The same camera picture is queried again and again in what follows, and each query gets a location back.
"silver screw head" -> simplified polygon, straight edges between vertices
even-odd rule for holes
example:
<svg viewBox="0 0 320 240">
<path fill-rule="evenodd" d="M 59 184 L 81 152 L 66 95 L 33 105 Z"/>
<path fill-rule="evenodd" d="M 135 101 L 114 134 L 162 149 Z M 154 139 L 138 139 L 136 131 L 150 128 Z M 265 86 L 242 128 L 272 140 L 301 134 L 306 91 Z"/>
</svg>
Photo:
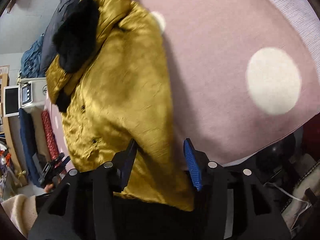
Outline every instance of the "silver screw head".
<svg viewBox="0 0 320 240">
<path fill-rule="evenodd" d="M 105 168 L 111 168 L 113 166 L 113 163 L 112 162 L 105 162 L 104 164 L 103 164 L 103 167 L 105 167 Z"/>
<path fill-rule="evenodd" d="M 76 169 L 72 169 L 69 171 L 70 176 L 77 175 L 78 171 Z"/>
<path fill-rule="evenodd" d="M 243 174 L 247 175 L 247 176 L 250 176 L 252 174 L 252 172 L 249 169 L 244 169 L 243 170 Z"/>
<path fill-rule="evenodd" d="M 215 163 L 215 162 L 209 162 L 209 163 L 208 163 L 208 166 L 209 166 L 210 168 L 216 168 L 216 167 L 218 166 L 218 164 Z"/>
</svg>

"white appliance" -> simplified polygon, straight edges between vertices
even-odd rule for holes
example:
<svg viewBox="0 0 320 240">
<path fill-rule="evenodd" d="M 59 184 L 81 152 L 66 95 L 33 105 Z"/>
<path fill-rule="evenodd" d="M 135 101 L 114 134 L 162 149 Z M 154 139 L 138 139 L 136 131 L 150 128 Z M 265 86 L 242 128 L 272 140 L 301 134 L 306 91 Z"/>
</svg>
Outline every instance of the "white appliance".
<svg viewBox="0 0 320 240">
<path fill-rule="evenodd" d="M 46 78 L 24 78 L 18 86 L 4 88 L 4 117 L 19 115 L 19 108 L 44 106 L 47 93 Z"/>
</svg>

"cream knit sweater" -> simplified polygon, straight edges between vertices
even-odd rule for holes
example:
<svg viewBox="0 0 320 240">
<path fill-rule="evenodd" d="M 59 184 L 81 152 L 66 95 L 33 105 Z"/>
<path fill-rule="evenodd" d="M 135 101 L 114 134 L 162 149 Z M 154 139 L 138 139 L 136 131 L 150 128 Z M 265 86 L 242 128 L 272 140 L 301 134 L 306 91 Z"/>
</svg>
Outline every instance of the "cream knit sweater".
<svg viewBox="0 0 320 240">
<path fill-rule="evenodd" d="M 1 203 L 2 207 L 16 228 L 25 236 L 38 217 L 36 211 L 36 196 L 30 198 L 17 195 Z"/>
</svg>

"black clamp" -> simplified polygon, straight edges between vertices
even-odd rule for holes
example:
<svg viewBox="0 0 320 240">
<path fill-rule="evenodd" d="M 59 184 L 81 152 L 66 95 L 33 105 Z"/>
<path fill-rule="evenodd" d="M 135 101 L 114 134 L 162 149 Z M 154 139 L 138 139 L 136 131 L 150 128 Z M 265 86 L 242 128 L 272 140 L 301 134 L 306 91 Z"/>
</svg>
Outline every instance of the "black clamp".
<svg viewBox="0 0 320 240">
<path fill-rule="evenodd" d="M 54 177 L 58 176 L 63 171 L 66 164 L 70 161 L 70 157 L 67 156 L 62 161 L 63 158 L 64 158 L 64 153 L 60 153 L 57 158 L 55 158 L 54 160 L 52 160 L 50 162 L 47 162 L 47 164 L 43 168 L 43 170 L 40 174 L 40 178 L 38 180 L 41 187 L 44 188 L 45 185 L 52 183 L 52 180 L 54 179 Z"/>
<path fill-rule="evenodd" d="M 131 139 L 125 151 L 97 169 L 70 170 L 45 202 L 28 239 L 116 240 L 113 192 L 122 192 L 128 185 L 137 148 Z"/>
<path fill-rule="evenodd" d="M 205 216 L 199 218 L 205 221 L 200 239 L 291 239 L 280 211 L 251 170 L 210 161 L 189 138 L 184 154 L 194 186 L 210 196 L 200 207 L 199 214 Z"/>
</svg>

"black fabric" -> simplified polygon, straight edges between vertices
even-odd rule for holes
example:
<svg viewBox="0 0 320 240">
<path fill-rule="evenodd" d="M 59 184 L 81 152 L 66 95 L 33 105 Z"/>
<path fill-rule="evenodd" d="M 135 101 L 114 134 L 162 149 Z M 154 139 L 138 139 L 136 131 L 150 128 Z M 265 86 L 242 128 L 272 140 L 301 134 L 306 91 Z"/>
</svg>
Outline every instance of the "black fabric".
<svg viewBox="0 0 320 240">
<path fill-rule="evenodd" d="M 60 90 L 56 105 L 60 112 L 65 113 L 71 103 L 71 96 L 68 96 L 63 90 Z"/>
<path fill-rule="evenodd" d="M 0 240 L 26 240 L 19 230 L 11 222 L 0 204 Z"/>
<path fill-rule="evenodd" d="M 194 239 L 193 212 L 118 197 L 114 197 L 113 207 L 119 240 Z"/>
<path fill-rule="evenodd" d="M 59 64 L 67 73 L 77 72 L 96 46 L 99 20 L 94 0 L 82 0 L 53 36 Z"/>
<path fill-rule="evenodd" d="M 44 203 L 50 198 L 51 193 L 45 193 L 39 196 L 36 196 L 36 211 L 37 214 L 40 213 Z"/>
<path fill-rule="evenodd" d="M 53 35 L 59 27 L 64 23 L 68 16 L 73 12 L 80 0 L 60 0 L 60 3 L 54 12 L 50 23 L 45 31 L 44 40 L 41 51 L 40 73 L 39 76 L 44 76 L 51 62 L 57 55 L 57 50 L 53 44 Z"/>
<path fill-rule="evenodd" d="M 296 139 L 292 133 L 282 140 L 260 150 L 256 159 L 257 167 L 264 173 L 273 176 L 275 168 L 282 164 L 281 160 L 283 158 L 289 159 L 294 154 L 295 146 Z"/>
</svg>

